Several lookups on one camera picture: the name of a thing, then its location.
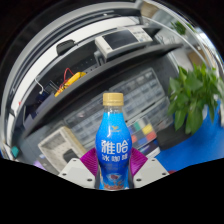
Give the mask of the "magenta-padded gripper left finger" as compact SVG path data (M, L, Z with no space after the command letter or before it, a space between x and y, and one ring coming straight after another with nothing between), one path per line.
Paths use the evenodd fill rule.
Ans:
M59 177L84 188L99 188L99 165L96 149L85 153L80 159L72 158L59 173Z

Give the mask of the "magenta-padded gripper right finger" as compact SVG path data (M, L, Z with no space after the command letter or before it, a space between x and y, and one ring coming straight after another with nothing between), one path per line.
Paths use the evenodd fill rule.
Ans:
M156 158L147 158L133 148L129 161L129 188L140 188L168 176L168 171Z

